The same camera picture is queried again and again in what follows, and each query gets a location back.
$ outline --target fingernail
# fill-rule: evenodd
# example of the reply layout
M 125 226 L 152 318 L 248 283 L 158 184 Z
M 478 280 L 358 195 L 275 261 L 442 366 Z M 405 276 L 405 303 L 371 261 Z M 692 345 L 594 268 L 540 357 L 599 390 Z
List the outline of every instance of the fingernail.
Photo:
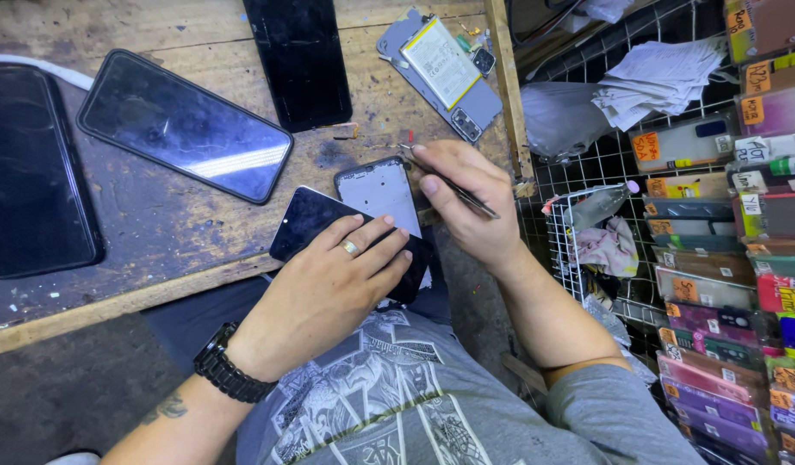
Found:
M 426 176 L 421 180 L 421 190 L 426 195 L 432 195 L 438 190 L 438 182 L 431 176 Z

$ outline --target stack of papers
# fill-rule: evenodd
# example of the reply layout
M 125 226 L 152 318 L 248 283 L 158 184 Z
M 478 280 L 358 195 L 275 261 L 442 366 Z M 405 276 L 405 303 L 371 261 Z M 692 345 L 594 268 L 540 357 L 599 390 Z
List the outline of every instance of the stack of papers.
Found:
M 611 127 L 627 131 L 652 111 L 681 114 L 698 100 L 708 76 L 727 55 L 727 39 L 715 37 L 683 44 L 647 42 L 633 47 L 599 81 L 593 103 Z

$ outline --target concrete floor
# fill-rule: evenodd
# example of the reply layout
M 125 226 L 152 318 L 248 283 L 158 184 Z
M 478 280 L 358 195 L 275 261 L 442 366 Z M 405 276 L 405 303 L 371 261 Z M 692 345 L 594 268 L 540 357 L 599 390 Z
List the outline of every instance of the concrete floor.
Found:
M 435 238 L 455 333 L 518 393 L 516 375 L 498 361 L 520 348 L 495 282 L 445 227 Z M 41 465 L 72 449 L 106 452 L 182 381 L 138 313 L 1 354 L 0 465 Z M 232 444 L 220 464 L 233 462 Z

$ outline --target white cable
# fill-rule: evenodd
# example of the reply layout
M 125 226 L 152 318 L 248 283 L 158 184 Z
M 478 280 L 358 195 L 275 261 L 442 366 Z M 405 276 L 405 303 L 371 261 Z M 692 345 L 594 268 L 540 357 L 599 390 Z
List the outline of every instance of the white cable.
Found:
M 73 69 L 62 68 L 61 66 L 54 65 L 42 59 L 16 55 L 0 55 L 0 63 L 19 63 L 21 65 L 35 66 L 84 90 L 90 90 L 91 86 L 93 86 L 92 77 L 74 71 Z

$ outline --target tattoo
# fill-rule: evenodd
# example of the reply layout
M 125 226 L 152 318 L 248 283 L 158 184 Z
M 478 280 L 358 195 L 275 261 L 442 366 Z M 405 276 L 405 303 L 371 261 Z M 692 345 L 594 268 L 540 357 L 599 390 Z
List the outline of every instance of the tattoo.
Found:
M 147 415 L 144 416 L 142 419 L 143 425 L 150 425 L 154 423 L 157 418 L 159 418 L 159 414 L 162 414 L 168 418 L 179 418 L 185 415 L 188 412 L 188 409 L 185 408 L 185 404 L 183 403 L 182 397 L 179 396 L 179 393 L 174 391 L 165 398 L 162 402 L 159 402 L 159 405 L 154 407 L 153 410 L 148 412 Z

